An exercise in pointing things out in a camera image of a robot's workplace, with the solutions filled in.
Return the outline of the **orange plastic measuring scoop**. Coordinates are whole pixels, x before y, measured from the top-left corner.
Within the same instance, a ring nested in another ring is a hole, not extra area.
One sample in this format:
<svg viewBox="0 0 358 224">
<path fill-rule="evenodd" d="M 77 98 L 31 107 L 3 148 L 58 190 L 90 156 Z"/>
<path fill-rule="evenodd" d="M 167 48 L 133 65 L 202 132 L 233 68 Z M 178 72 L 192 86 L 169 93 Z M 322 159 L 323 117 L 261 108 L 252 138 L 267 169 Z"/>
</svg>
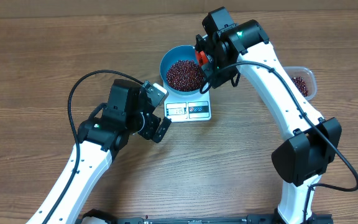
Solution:
<svg viewBox="0 0 358 224">
<path fill-rule="evenodd" d="M 206 65 L 209 63 L 208 54 L 206 54 L 204 51 L 195 51 L 195 57 L 197 59 L 198 65 L 202 67 L 203 65 Z"/>
</svg>

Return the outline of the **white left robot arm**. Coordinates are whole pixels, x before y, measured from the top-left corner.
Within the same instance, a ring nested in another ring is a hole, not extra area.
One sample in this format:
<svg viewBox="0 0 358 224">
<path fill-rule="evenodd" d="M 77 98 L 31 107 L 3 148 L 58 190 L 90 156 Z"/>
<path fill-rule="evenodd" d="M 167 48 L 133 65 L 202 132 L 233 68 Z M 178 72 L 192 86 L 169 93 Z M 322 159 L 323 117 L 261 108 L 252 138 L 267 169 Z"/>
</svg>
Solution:
<svg viewBox="0 0 358 224">
<path fill-rule="evenodd" d="M 29 223 L 74 223 L 93 187 L 132 134 L 159 143 L 171 121 L 153 114 L 169 92 L 158 83 L 114 81 L 109 99 L 82 122 L 70 158 Z"/>
</svg>

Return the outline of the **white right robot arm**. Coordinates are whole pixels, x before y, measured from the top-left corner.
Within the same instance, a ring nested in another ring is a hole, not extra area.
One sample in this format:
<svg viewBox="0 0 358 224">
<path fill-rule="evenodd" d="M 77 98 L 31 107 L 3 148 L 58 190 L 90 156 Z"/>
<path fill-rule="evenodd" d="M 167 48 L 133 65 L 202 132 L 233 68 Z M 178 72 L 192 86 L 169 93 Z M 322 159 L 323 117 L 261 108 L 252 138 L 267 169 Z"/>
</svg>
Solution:
<svg viewBox="0 0 358 224">
<path fill-rule="evenodd" d="M 202 92 L 223 83 L 237 85 L 245 77 L 271 112 L 283 143 L 272 162 L 283 179 L 282 197 L 272 215 L 249 215 L 248 222 L 332 223 L 317 215 L 311 204 L 314 190 L 337 155 L 341 125 L 314 109 L 281 66 L 273 45 L 255 20 L 237 24 L 224 7 L 211 11 L 202 22 L 205 36 L 196 37 L 195 49 L 205 69 Z"/>
</svg>

